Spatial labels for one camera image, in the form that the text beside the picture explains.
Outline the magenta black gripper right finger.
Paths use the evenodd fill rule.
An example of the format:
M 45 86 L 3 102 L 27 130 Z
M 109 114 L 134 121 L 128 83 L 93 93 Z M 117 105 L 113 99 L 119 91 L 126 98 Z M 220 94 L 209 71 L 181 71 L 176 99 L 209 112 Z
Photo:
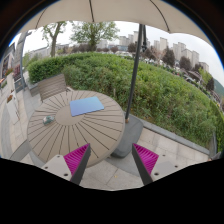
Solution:
M 180 169 L 180 166 L 166 155 L 158 155 L 135 143 L 132 144 L 132 155 L 143 185 L 148 185 Z

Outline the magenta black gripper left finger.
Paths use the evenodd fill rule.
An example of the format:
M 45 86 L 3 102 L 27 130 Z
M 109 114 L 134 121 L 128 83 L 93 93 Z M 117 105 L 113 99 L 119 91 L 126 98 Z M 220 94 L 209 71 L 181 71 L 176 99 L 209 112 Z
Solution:
M 79 185 L 90 155 L 90 144 L 86 144 L 65 156 L 54 156 L 42 166 L 42 169 Z

